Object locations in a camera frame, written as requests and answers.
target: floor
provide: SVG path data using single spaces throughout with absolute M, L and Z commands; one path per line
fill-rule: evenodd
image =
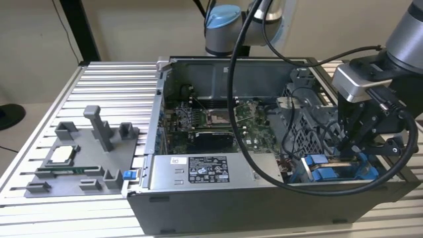
M 0 146 L 19 150 L 34 127 L 37 126 L 50 103 L 21 104 L 26 110 L 26 116 L 21 122 L 9 129 L 0 131 Z M 14 152 L 0 148 L 0 176 L 15 156 Z

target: aluminum extrusion table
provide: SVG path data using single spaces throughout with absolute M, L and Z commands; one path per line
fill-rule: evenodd
M 324 65 L 332 76 L 340 61 Z M 133 168 L 142 164 L 145 133 L 156 85 L 154 63 L 91 62 L 78 67 L 38 126 L 0 179 L 0 237 L 142 237 L 142 230 L 121 195 L 23 198 L 23 187 L 55 140 L 54 126 L 82 117 L 86 105 L 101 107 L 110 126 L 132 122 L 140 128 Z M 423 180 L 423 128 L 418 154 L 408 167 Z M 192 237 L 264 238 L 423 237 L 423 185 L 396 203 L 377 205 L 353 224 L 196 235 Z

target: white wall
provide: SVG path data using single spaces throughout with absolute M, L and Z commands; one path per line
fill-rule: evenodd
M 249 0 L 218 2 L 245 6 Z M 409 0 L 296 2 L 282 52 L 317 59 L 352 47 L 384 44 L 409 4 Z M 153 61 L 162 55 L 204 54 L 202 18 L 192 0 L 82 3 L 102 60 Z M 270 52 L 254 48 L 252 54 L 269 56 Z M 53 101 L 74 68 L 50 0 L 1 0 L 0 102 Z
M 409 3 L 410 0 L 298 0 L 282 52 L 286 56 L 325 59 L 356 47 L 384 45 Z
M 1 102 L 53 101 L 74 67 L 75 59 L 51 2 L 1 0 Z

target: power supply label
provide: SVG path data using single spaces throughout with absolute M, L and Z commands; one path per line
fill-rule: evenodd
M 189 183 L 229 182 L 225 156 L 188 158 Z

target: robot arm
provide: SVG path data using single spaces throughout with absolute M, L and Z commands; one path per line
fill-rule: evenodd
M 270 0 L 262 0 L 250 22 L 244 46 L 265 45 L 261 36 L 261 22 L 265 19 L 268 38 L 273 38 L 281 23 L 282 0 L 273 0 L 265 14 L 265 8 Z M 234 5 L 218 5 L 212 8 L 205 19 L 205 51 L 212 56 L 228 56 L 236 41 L 241 25 L 245 19 L 245 12 Z
M 413 117 L 423 112 L 423 0 L 413 0 L 386 41 L 386 48 L 374 56 L 341 64 L 332 84 L 338 92 L 338 122 L 345 137 L 337 146 L 346 156 L 366 154 L 400 155 L 398 138 L 373 145 L 378 134 L 405 129 L 398 111 Z

